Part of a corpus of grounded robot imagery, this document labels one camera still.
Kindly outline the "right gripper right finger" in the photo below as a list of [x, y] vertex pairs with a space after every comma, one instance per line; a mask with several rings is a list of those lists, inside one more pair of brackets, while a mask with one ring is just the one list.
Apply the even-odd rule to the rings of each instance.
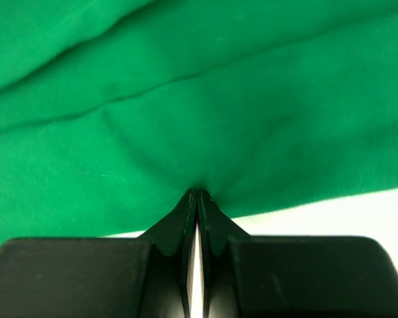
[[398, 273], [367, 237], [256, 236], [197, 193], [205, 317], [398, 317]]

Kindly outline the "green t shirt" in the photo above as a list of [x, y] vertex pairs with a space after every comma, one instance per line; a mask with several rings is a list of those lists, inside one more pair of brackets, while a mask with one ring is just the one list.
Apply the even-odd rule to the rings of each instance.
[[0, 1], [0, 245], [398, 187], [398, 1]]

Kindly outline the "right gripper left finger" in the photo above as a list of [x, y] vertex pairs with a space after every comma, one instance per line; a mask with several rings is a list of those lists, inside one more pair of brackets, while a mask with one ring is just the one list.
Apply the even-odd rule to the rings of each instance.
[[0, 317], [189, 317], [197, 193], [136, 238], [0, 246]]

